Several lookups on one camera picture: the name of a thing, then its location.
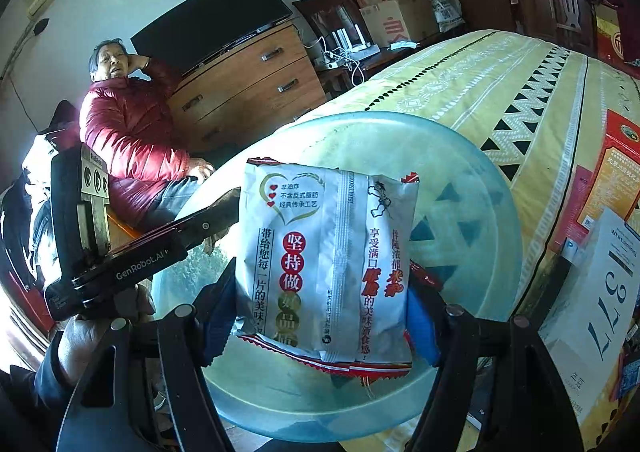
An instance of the wooden chest of drawers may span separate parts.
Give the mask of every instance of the wooden chest of drawers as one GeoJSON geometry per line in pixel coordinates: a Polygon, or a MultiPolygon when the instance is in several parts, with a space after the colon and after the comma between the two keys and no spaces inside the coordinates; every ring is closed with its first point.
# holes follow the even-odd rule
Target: wooden chest of drawers
{"type": "Polygon", "coordinates": [[[169,100],[190,152],[244,148],[324,103],[298,33],[285,22],[190,74],[169,100]]]}

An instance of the white box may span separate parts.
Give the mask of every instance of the white box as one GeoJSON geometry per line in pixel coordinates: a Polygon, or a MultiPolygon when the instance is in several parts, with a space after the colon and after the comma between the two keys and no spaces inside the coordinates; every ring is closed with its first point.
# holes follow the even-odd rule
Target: white box
{"type": "Polygon", "coordinates": [[[640,237],[605,208],[540,327],[582,423],[616,364],[638,296],[640,237]]]}

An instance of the round glass table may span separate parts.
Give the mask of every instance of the round glass table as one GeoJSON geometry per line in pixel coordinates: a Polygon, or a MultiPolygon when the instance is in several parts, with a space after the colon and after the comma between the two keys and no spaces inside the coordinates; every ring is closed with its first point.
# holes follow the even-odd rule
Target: round glass table
{"type": "MultiPolygon", "coordinates": [[[[506,320],[513,308],[522,243],[504,178],[471,142],[436,122],[396,112],[351,112],[283,127],[228,161],[178,218],[209,206],[242,183],[249,157],[340,167],[401,179],[420,176],[410,256],[444,282],[442,296],[475,316],[506,320]]],[[[154,277],[158,316],[190,303],[236,254],[233,226],[206,255],[194,248],[154,277]]],[[[414,356],[411,372],[363,387],[230,337],[205,369],[222,418],[269,437],[327,442],[373,434],[424,408],[436,371],[414,356]]]]}

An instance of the gray hair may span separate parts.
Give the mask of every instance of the gray hair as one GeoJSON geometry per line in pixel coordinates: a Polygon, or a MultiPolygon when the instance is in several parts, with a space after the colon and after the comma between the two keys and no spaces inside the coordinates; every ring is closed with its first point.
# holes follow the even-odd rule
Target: gray hair
{"type": "Polygon", "coordinates": [[[89,74],[93,74],[96,70],[98,70],[98,54],[100,53],[100,49],[110,44],[119,45],[122,48],[122,52],[127,54],[127,48],[124,47],[124,44],[122,43],[122,38],[114,38],[113,40],[101,41],[94,48],[94,52],[91,53],[91,57],[89,57],[89,74]]]}

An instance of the bed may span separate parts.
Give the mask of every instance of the bed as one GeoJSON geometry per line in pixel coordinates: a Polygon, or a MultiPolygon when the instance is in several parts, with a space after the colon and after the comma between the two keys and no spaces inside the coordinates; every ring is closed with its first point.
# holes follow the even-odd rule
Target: bed
{"type": "MultiPolygon", "coordinates": [[[[395,111],[438,121],[475,143],[500,169],[516,204],[523,242],[521,299],[550,258],[548,245],[572,169],[594,169],[608,108],[640,123],[638,80],[542,40],[484,30],[420,51],[298,121],[395,111]]],[[[638,209],[629,223],[640,228],[638,209]]],[[[616,375],[613,371],[582,426],[587,448],[596,445],[618,408],[609,401],[616,375]]],[[[348,452],[402,450],[416,421],[343,446],[348,452]]],[[[476,437],[467,424],[459,450],[471,448],[476,437]]]]}

